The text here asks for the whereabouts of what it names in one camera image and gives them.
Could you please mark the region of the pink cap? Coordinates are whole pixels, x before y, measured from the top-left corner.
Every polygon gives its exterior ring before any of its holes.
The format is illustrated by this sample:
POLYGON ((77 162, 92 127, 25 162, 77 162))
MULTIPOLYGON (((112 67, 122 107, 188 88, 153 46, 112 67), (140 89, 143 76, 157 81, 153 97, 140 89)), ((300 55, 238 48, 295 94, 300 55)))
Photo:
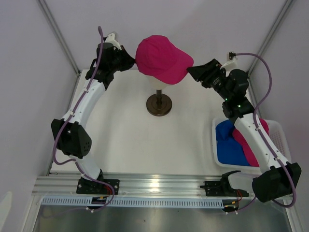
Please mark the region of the pink cap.
POLYGON ((233 137, 242 146, 248 163, 259 167, 262 172, 269 170, 270 151, 266 145, 267 140, 262 137, 268 136, 266 122, 249 114, 238 118, 234 126, 233 137))
POLYGON ((143 39, 136 50, 136 65, 140 73, 175 85, 188 74, 193 58, 178 49, 166 36, 152 35, 143 39))

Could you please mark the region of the cream mannequin head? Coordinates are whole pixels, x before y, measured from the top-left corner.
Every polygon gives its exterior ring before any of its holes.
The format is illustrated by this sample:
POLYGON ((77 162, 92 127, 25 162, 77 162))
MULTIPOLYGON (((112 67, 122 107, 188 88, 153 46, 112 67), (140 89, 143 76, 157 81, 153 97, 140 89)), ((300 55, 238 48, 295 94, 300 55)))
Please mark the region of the cream mannequin head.
POLYGON ((146 75, 151 87, 156 91, 146 101, 147 111, 153 116, 166 116, 172 109, 171 98, 162 93, 168 84, 159 81, 153 76, 146 75))

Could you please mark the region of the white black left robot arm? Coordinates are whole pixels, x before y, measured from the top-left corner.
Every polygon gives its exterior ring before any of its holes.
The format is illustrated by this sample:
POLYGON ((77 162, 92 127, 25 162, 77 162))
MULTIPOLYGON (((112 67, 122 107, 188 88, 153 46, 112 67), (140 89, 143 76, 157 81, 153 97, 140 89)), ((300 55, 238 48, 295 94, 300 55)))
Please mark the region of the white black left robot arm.
POLYGON ((54 119, 51 129, 54 137, 53 161, 57 165, 74 162, 87 187, 97 194, 104 189, 101 169, 89 153, 92 139, 86 124, 99 98, 106 92, 116 72, 127 71, 135 60, 123 45, 104 42, 97 47, 97 58, 85 75, 85 82, 77 100, 61 119, 54 119))

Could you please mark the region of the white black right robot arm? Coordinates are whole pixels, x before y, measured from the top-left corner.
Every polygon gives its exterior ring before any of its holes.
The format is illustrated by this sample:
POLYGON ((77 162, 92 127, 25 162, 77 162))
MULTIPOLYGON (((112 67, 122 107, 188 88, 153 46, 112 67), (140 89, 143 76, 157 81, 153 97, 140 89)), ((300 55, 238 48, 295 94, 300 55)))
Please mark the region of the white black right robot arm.
POLYGON ((234 124, 255 155, 261 171, 261 175, 252 180, 257 199, 263 203, 277 203, 278 198, 292 195, 291 203, 284 207, 293 207, 301 167, 298 163, 288 161, 261 125, 256 108, 246 97, 248 74, 240 69, 227 71, 216 59, 204 65, 189 67, 187 71, 204 88, 212 88, 222 97, 224 115, 234 124))

